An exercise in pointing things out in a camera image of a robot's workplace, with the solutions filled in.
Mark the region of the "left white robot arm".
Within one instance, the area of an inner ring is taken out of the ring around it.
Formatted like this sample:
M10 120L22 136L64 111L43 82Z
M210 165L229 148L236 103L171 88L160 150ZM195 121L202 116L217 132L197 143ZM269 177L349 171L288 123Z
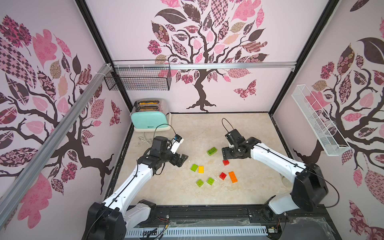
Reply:
M137 166L124 183L102 203L93 203L87 215L84 240L123 240L126 233L149 219L156 204L142 200L133 208L130 204L141 188L166 163L181 167L187 155L177 153L184 139L175 135L171 140L156 136L152 146L138 158Z

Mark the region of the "long green lego brick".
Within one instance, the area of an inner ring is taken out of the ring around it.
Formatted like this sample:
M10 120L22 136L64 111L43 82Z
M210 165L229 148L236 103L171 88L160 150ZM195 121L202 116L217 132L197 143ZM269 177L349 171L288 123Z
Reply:
M207 150L207 154L209 156L212 156L213 154L215 154L217 152L217 148L216 147L212 147L211 149Z

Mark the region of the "yellow lego brick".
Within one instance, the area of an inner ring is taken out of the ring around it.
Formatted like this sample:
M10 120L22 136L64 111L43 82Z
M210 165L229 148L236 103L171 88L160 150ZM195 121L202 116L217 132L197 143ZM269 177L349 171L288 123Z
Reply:
M205 172L204 166L199 166L198 167L198 173L203 174Z

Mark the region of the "small green lego brick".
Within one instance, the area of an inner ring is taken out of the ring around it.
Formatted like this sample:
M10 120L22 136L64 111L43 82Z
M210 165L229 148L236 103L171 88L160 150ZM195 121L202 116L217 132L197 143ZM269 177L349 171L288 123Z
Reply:
M197 170L198 168L199 168L198 165L193 164L192 167L191 167L191 171L196 172L196 170Z

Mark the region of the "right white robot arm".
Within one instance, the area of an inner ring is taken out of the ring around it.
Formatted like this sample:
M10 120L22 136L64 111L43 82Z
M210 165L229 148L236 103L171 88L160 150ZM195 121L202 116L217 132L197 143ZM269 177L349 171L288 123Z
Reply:
M273 170L291 183L289 193L270 197L262 207L265 216L274 217L293 210L313 212L332 187L337 200L330 207L336 207L340 191L323 176L320 166L305 164L284 156L255 137L246 139L237 129L227 131L225 138L229 145L222 149L224 160L245 161L249 172L256 174L262 170Z

